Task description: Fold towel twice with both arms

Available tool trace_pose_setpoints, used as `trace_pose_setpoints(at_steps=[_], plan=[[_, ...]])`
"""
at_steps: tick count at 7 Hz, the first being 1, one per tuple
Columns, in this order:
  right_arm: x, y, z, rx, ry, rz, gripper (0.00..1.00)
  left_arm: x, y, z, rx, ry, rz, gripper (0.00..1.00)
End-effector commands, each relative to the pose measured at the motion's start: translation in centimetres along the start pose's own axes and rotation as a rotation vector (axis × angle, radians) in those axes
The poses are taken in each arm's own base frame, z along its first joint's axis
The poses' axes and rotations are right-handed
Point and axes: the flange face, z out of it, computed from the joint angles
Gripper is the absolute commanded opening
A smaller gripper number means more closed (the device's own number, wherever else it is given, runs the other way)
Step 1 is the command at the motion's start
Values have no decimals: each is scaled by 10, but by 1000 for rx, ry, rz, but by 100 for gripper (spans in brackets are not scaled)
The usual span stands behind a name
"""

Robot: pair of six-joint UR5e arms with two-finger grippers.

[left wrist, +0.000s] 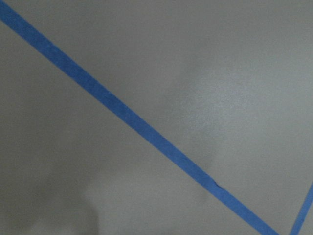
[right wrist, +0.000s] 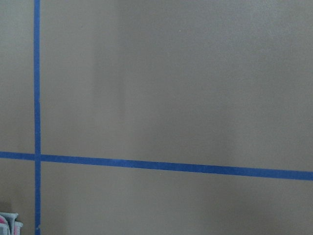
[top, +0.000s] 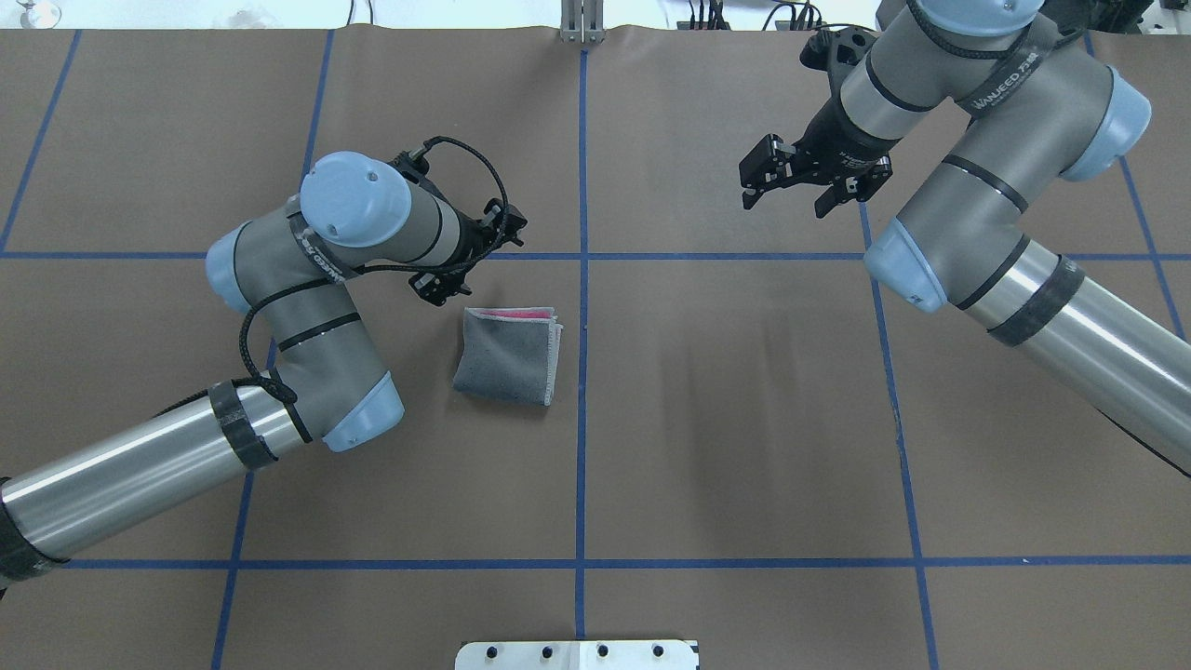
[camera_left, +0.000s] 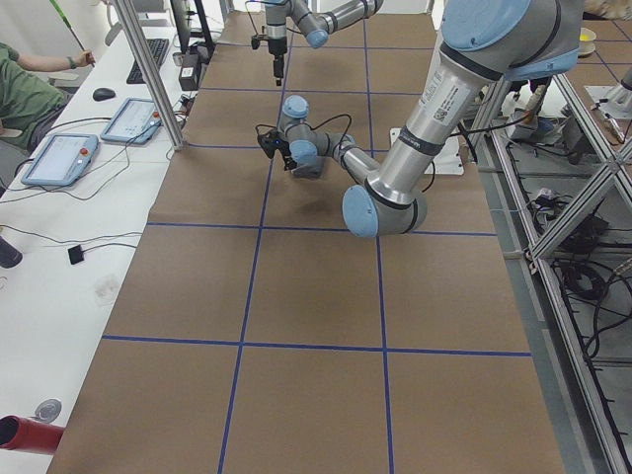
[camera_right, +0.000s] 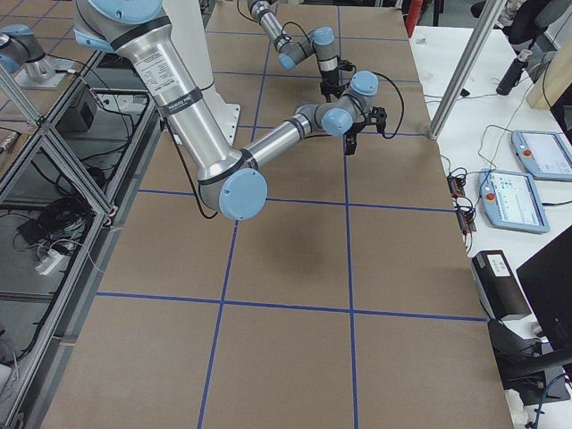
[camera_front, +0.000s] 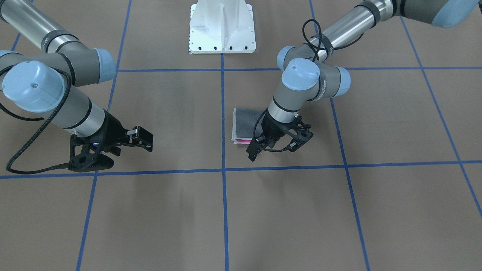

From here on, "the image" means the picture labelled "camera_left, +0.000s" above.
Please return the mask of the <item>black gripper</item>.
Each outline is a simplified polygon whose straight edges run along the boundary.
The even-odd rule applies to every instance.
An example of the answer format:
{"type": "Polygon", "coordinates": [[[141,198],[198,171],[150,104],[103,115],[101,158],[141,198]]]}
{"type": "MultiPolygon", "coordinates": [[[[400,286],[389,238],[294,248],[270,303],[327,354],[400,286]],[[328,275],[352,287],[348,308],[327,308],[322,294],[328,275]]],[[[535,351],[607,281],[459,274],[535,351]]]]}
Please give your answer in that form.
{"type": "Polygon", "coordinates": [[[292,171],[297,168],[297,162],[291,157],[289,143],[281,137],[277,129],[273,128],[266,133],[259,133],[257,140],[269,159],[273,159],[277,152],[280,153],[284,171],[292,171]]]}
{"type": "Polygon", "coordinates": [[[268,50],[274,57],[273,73],[276,85],[280,87],[284,78],[284,56],[287,54],[287,37],[273,38],[268,36],[268,50]]]}

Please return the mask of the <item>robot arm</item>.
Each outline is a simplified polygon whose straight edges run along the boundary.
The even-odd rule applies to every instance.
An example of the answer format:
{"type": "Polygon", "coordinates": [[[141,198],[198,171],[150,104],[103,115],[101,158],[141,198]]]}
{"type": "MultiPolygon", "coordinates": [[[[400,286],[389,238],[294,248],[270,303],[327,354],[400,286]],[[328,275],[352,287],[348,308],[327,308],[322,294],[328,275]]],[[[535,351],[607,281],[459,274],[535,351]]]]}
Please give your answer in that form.
{"type": "Polygon", "coordinates": [[[252,47],[256,48],[257,40],[265,40],[268,51],[273,56],[273,75],[276,85],[281,86],[287,54],[287,25],[290,19],[298,31],[304,36],[308,45],[319,48],[325,45],[331,35],[346,29],[355,23],[377,14],[383,5],[380,0],[349,1],[334,10],[314,13],[306,1],[264,1],[265,29],[252,39],[252,47]]]}
{"type": "Polygon", "coordinates": [[[575,66],[582,1],[449,1],[443,10],[438,65],[383,162],[347,133],[321,132],[298,96],[282,104],[276,127],[258,137],[287,169],[316,178],[333,158],[355,180],[343,198],[347,228],[358,237],[408,233],[427,215],[419,179],[481,89],[501,79],[550,77],[575,66]]]}

